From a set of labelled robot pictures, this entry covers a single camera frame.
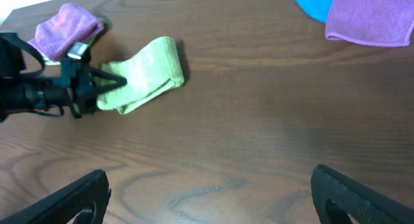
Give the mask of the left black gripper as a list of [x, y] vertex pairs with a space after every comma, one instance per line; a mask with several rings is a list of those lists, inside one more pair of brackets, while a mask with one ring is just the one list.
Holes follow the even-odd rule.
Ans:
[[63, 89], [63, 106], [69, 107], [74, 118], [82, 118], [97, 112], [97, 95], [125, 86], [127, 79], [91, 67], [88, 62], [64, 58], [61, 75], [53, 78], [52, 84]]

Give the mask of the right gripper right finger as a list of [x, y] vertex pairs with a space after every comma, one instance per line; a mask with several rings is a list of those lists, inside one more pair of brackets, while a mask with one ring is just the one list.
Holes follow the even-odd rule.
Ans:
[[412, 224], [413, 209], [350, 177], [319, 164], [310, 179], [312, 201], [321, 224]]

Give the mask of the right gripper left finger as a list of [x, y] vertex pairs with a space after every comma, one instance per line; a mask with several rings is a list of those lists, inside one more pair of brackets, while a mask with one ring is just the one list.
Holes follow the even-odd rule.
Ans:
[[95, 170], [29, 207], [1, 220], [1, 224], [101, 224], [111, 197], [108, 178]]

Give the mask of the light green microfiber cloth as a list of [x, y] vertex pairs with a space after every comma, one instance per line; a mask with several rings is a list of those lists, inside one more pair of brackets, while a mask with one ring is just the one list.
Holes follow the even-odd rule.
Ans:
[[125, 86], [98, 95], [96, 102], [99, 109], [121, 115], [184, 84], [175, 40], [167, 36], [154, 39], [126, 61], [103, 63], [101, 70], [127, 80]]

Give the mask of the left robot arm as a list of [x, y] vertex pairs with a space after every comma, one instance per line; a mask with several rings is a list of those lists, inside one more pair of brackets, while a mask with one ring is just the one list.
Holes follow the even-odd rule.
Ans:
[[89, 65], [90, 47], [77, 42], [61, 61], [60, 76], [44, 76], [45, 62], [15, 32], [1, 33], [1, 121], [9, 115], [32, 113], [62, 117], [68, 107], [74, 118], [98, 110], [99, 95], [127, 80]]

